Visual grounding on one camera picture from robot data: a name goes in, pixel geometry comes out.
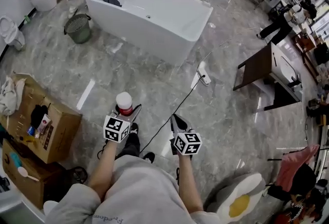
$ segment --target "white bottle cap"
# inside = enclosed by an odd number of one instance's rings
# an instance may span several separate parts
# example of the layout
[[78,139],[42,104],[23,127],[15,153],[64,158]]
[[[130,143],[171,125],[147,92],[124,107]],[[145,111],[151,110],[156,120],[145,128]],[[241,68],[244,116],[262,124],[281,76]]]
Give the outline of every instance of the white bottle cap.
[[119,108],[123,110],[129,109],[133,105],[132,97],[126,91],[118,94],[116,100]]

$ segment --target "brown cardboard box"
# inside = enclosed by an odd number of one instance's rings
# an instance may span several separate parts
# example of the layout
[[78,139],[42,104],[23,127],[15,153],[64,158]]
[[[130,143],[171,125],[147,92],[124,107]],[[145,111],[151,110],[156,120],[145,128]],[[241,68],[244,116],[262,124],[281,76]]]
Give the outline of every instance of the brown cardboard box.
[[[18,155],[22,167],[28,174],[39,181],[19,174],[11,156],[12,153]],[[61,188],[61,179],[65,169],[58,163],[45,164],[22,144],[4,140],[2,161],[5,173],[15,186],[39,209],[42,209],[43,203],[51,200],[54,192],[58,192]]]
[[14,74],[14,82],[26,79],[19,110],[9,117],[0,116],[0,123],[16,141],[27,137],[31,113],[35,106],[48,106],[51,123],[34,142],[26,144],[45,163],[64,160],[79,128],[81,115],[47,95],[46,91],[28,74]]

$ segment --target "white spoon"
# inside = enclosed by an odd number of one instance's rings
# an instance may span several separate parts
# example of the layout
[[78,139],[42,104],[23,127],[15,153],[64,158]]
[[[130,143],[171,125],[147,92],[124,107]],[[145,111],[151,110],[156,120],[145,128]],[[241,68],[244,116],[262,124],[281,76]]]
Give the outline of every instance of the white spoon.
[[37,178],[29,176],[29,174],[27,173],[27,171],[24,167],[20,166],[17,170],[21,176],[31,178],[34,181],[39,181]]

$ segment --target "pink cloth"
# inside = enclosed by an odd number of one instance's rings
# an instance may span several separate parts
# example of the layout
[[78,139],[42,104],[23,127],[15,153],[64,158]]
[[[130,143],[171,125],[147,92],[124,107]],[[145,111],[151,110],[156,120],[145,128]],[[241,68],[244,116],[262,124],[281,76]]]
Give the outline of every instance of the pink cloth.
[[318,151],[319,147],[320,145],[315,144],[308,146],[301,151],[285,154],[282,157],[281,168],[276,180],[276,185],[281,186],[284,191],[289,192],[293,185],[295,173],[302,164],[307,164],[310,161],[312,156]]

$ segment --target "bucket handle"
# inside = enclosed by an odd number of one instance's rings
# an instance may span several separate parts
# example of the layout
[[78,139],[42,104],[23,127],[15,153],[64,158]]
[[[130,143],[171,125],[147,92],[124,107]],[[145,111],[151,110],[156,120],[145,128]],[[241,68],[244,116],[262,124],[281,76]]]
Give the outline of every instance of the bucket handle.
[[[87,17],[87,19],[90,21],[90,20],[92,20],[92,18],[90,17],[90,16],[88,16],[87,14],[85,14],[86,15],[86,17]],[[67,34],[67,32],[66,32],[66,29],[65,29],[65,27],[64,27],[64,35],[66,35]]]

